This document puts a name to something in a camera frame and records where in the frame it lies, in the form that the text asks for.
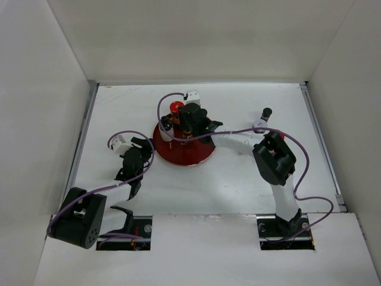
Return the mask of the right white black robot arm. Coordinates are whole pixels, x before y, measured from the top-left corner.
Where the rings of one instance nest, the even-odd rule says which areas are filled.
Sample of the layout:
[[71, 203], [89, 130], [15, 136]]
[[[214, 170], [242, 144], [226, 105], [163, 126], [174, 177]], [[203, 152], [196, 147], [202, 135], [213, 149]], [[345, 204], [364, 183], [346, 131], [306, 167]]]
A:
[[271, 186], [277, 231], [288, 236], [297, 230], [301, 209], [293, 194], [296, 157], [282, 133], [267, 128], [232, 130], [222, 122], [210, 120], [207, 110], [196, 103], [179, 108], [179, 123], [182, 131], [204, 144], [253, 157], [261, 177]]

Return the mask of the black-cap spice bottle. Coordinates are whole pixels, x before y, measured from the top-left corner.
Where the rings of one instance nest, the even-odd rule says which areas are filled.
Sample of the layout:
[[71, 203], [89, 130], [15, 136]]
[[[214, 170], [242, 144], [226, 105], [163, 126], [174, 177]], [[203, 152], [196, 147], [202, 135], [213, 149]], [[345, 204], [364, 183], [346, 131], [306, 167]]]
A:
[[172, 119], [162, 116], [160, 119], [161, 126], [159, 126], [160, 136], [164, 142], [170, 142], [174, 137], [174, 129]]
[[188, 143], [191, 142], [192, 138], [193, 138], [192, 128], [191, 127], [182, 128], [182, 139], [183, 139], [183, 141], [181, 142], [181, 144], [187, 145]]

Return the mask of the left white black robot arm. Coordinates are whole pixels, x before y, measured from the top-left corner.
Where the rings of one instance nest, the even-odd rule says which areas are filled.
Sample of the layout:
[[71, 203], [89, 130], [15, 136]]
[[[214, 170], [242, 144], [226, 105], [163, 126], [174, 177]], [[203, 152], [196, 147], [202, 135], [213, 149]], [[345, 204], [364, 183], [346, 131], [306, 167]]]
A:
[[59, 212], [49, 223], [46, 234], [50, 238], [89, 249], [98, 237], [132, 238], [133, 213], [117, 203], [136, 197], [142, 185], [143, 174], [154, 158], [151, 138], [133, 137], [132, 146], [120, 156], [122, 167], [112, 185], [93, 191], [73, 187], [67, 193]]

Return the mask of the black-cap spice bottle front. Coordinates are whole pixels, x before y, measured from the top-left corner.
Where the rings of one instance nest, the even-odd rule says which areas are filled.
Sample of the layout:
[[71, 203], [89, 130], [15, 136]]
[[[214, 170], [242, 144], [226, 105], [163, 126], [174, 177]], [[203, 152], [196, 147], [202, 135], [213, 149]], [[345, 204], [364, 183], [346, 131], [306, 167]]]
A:
[[160, 136], [164, 142], [170, 142], [174, 137], [174, 129], [172, 119], [162, 116], [160, 119], [161, 126], [159, 126]]

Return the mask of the small black-cap dark bottle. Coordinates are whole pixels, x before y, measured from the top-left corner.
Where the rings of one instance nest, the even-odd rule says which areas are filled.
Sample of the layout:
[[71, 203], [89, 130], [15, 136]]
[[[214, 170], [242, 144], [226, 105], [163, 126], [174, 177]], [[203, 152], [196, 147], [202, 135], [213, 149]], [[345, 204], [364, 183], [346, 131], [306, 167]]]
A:
[[261, 114], [260, 119], [265, 121], [265, 122], [268, 122], [268, 120], [269, 120], [270, 116], [272, 115], [272, 113], [273, 113], [273, 110], [271, 108], [269, 108], [269, 107], [266, 107], [266, 108], [263, 109], [263, 112]]

